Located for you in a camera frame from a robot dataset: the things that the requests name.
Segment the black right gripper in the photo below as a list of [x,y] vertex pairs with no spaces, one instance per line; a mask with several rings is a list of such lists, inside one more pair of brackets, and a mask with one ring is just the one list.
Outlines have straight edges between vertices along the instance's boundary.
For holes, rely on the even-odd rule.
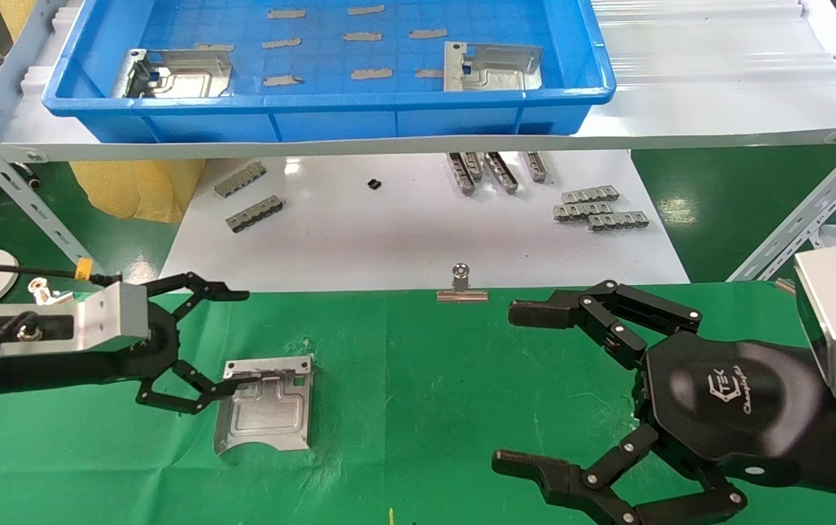
[[[536,483],[548,505],[581,511],[597,524],[724,523],[748,504],[725,476],[825,489],[827,463],[816,425],[827,385],[810,352],[708,340],[694,335],[701,320],[697,310],[614,280],[511,303],[511,325],[579,328],[618,365],[643,368],[649,424],[638,425],[588,468],[499,449],[492,470]],[[672,336],[648,349],[625,322]],[[680,475],[697,478],[701,491],[640,505],[619,497],[614,483],[651,451]]]

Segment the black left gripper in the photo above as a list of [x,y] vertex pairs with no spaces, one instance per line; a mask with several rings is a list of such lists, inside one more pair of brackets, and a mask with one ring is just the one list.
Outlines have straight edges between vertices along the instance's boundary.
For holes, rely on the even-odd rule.
[[[139,405],[178,414],[198,414],[212,403],[231,397],[241,386],[258,382],[261,376],[251,373],[248,376],[226,378],[219,383],[212,382],[190,363],[178,359],[180,333],[177,320],[182,320],[201,301],[245,301],[250,292],[231,290],[224,282],[207,281],[196,273],[178,273],[147,282],[149,297],[165,295],[179,289],[190,290],[192,294],[172,313],[157,303],[148,303],[148,337],[130,348],[121,350],[120,370],[126,378],[141,380],[136,397],[136,403]],[[191,386],[198,393],[197,398],[189,399],[155,392],[152,385],[167,370]]]

